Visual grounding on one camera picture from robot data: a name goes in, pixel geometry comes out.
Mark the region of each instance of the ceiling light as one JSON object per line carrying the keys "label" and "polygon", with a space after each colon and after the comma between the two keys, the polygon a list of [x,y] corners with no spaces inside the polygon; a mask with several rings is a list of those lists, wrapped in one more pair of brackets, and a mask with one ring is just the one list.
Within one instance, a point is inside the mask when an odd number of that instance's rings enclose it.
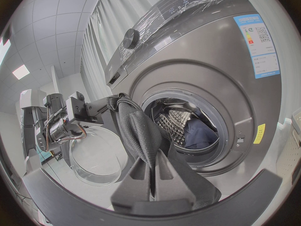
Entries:
{"label": "ceiling light", "polygon": [[17,77],[17,79],[23,78],[25,75],[29,74],[28,69],[26,68],[25,65],[22,65],[21,67],[17,68],[13,74]]}
{"label": "ceiling light", "polygon": [[0,65],[10,46],[11,42],[9,40],[5,44],[2,43],[2,39],[0,40]]}

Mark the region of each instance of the pegboard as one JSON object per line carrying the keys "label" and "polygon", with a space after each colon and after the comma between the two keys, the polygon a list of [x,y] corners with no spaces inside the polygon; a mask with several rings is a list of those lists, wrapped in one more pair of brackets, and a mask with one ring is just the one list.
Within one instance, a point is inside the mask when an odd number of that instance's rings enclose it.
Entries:
{"label": "pegboard", "polygon": [[292,174],[301,159],[301,148],[299,148],[293,133],[298,135],[292,125],[290,129],[290,136],[276,162],[277,174],[283,179],[292,178]]}

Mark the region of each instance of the front-loading washing machine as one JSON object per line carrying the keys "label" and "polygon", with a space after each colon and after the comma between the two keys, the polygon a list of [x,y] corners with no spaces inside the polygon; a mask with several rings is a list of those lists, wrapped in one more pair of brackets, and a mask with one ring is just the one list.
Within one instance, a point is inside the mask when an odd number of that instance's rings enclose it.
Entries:
{"label": "front-loading washing machine", "polygon": [[[230,195],[252,178],[273,140],[281,105],[278,58],[248,0],[199,0],[173,16],[183,1],[191,0],[160,1],[126,33],[106,82],[169,130],[190,167]],[[218,135],[206,148],[185,147],[184,126],[193,118]]]}
{"label": "front-loading washing machine", "polygon": [[[221,191],[221,201],[176,215],[125,215],[77,198],[47,175],[27,175],[28,183],[42,182],[59,195],[55,207],[57,200],[32,190],[45,211],[53,209],[47,213],[58,225],[63,220],[55,212],[61,211],[64,220],[72,215],[73,225],[154,226],[261,225],[276,211],[300,176],[301,111],[294,111],[301,103],[290,94],[298,91],[290,85],[300,82],[283,66],[288,52],[280,46],[282,36],[271,36],[280,31],[275,19],[268,20],[262,0],[250,1],[160,0],[129,28],[104,68],[112,93],[128,94],[168,130],[180,156]],[[279,23],[288,26],[287,20]],[[301,47],[290,29],[283,44]],[[217,139],[187,148],[184,127],[191,119],[201,120]]]}

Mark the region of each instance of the black mesh fabric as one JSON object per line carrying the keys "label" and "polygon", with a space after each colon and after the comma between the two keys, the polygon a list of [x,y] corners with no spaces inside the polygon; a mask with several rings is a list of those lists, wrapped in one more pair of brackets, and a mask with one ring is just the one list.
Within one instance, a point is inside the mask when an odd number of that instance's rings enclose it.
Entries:
{"label": "black mesh fabric", "polygon": [[193,171],[179,155],[170,133],[156,125],[128,95],[120,93],[118,98],[108,97],[107,105],[115,112],[123,145],[135,160],[140,157],[154,172],[156,153],[161,149],[195,195],[194,209],[213,204],[220,199],[220,191]]}

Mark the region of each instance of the blue label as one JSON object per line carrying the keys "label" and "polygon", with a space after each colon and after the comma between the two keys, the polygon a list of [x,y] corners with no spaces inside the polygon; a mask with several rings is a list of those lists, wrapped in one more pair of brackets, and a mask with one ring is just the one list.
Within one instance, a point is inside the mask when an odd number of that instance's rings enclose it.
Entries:
{"label": "blue label", "polygon": [[249,49],[255,78],[280,74],[278,57],[270,33],[259,14],[234,17]]}

